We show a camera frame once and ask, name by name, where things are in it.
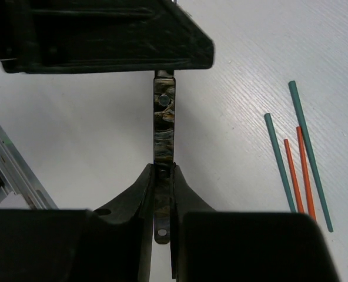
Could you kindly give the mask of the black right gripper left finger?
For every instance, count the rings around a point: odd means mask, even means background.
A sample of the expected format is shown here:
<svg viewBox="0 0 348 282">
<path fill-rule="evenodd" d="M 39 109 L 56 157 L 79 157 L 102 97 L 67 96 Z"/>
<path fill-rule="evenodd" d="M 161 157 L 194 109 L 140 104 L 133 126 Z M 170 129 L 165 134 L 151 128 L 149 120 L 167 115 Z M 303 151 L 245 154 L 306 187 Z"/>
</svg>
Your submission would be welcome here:
<svg viewBox="0 0 348 282">
<path fill-rule="evenodd" d="M 0 281 L 148 281 L 154 178 L 94 211 L 0 209 Z"/>
</svg>

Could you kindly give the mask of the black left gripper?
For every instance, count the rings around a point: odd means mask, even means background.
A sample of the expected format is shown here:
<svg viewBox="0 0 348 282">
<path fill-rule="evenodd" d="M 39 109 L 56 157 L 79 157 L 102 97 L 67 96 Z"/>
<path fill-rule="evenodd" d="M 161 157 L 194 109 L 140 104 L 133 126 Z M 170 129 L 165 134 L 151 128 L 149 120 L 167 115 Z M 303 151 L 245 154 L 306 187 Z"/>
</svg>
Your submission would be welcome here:
<svg viewBox="0 0 348 282">
<path fill-rule="evenodd" d="M 209 69 L 213 41 L 172 1 L 0 1 L 7 73 Z"/>
</svg>

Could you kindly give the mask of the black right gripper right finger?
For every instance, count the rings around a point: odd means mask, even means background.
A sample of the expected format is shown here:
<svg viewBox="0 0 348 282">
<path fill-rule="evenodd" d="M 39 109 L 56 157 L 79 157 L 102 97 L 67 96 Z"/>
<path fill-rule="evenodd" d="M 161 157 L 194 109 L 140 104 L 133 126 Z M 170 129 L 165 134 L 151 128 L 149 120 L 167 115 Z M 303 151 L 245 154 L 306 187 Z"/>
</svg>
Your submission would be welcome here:
<svg viewBox="0 0 348 282">
<path fill-rule="evenodd" d="M 318 225 L 302 213 L 217 211 L 170 176 L 170 251 L 176 281 L 338 281 Z"/>
</svg>

